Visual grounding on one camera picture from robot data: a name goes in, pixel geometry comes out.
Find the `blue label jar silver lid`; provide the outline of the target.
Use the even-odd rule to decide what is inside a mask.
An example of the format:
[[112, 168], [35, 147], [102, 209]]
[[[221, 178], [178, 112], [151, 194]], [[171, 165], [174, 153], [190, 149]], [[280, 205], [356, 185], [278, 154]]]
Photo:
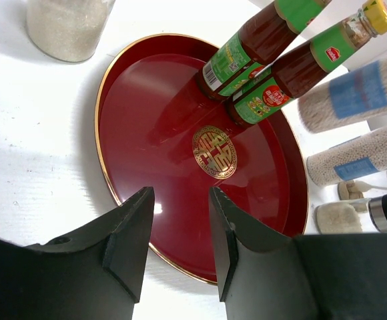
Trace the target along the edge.
[[298, 112], [312, 133], [387, 115], [387, 58], [315, 86], [298, 99]]

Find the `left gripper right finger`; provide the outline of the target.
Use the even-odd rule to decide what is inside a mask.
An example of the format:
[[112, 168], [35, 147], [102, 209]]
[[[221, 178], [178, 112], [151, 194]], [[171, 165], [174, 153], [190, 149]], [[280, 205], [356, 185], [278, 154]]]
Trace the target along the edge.
[[228, 319], [387, 319], [387, 233], [287, 237], [209, 191]]

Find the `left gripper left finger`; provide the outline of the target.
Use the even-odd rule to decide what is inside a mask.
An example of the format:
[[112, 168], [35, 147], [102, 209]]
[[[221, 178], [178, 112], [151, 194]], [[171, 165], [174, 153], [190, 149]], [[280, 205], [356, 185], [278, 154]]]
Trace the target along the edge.
[[0, 239], [0, 319], [131, 319], [139, 302], [155, 195], [119, 207], [48, 243]]

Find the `sauce bottle yellow cap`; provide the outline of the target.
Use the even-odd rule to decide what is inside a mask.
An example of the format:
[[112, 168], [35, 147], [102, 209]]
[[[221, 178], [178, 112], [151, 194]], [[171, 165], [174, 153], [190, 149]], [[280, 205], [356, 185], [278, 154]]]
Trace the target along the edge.
[[232, 120], [250, 127], [303, 96], [371, 39], [387, 33], [387, 4], [366, 1], [358, 12], [279, 57], [234, 93]]
[[224, 101], [274, 62], [330, 4], [329, 1], [273, 1], [247, 20], [198, 71], [204, 95]]

